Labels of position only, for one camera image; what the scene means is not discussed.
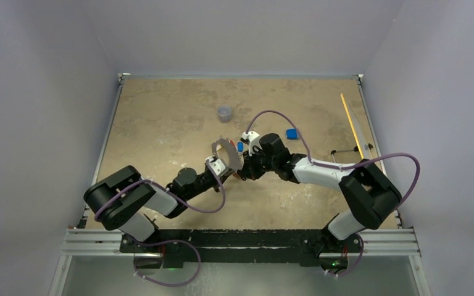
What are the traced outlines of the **metal key organizer plate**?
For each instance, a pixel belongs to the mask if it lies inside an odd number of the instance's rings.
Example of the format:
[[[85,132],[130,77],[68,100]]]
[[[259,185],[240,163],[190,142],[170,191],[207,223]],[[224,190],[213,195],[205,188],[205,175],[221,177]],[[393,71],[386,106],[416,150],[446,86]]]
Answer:
[[[219,138],[211,144],[212,154],[233,171],[242,169],[243,163],[236,146],[228,138]]]

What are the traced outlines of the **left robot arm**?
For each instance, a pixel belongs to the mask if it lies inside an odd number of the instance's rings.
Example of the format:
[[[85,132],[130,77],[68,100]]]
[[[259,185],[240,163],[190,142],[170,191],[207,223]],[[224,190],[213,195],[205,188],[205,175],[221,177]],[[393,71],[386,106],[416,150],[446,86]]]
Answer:
[[[205,165],[198,174],[192,168],[182,168],[171,183],[163,187],[128,165],[88,188],[83,200],[95,214],[94,220],[108,230],[119,229],[135,239],[144,252],[152,252],[159,246],[158,227],[139,211],[148,208],[172,219],[192,205],[188,201],[214,189],[220,191],[233,171],[222,170],[215,165]]]

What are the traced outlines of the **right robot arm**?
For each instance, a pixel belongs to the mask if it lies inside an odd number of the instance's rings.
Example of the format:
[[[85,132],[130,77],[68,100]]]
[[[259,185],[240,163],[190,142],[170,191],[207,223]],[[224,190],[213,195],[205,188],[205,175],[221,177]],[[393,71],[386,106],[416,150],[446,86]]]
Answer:
[[[402,201],[395,185],[374,163],[363,160],[357,164],[312,162],[305,154],[291,153],[279,135],[245,132],[241,141],[248,148],[243,152],[243,167],[238,176],[257,180],[274,172],[283,181],[313,184],[342,193],[348,209],[336,215],[324,228],[323,246],[336,251],[351,235],[364,229],[378,229]]]

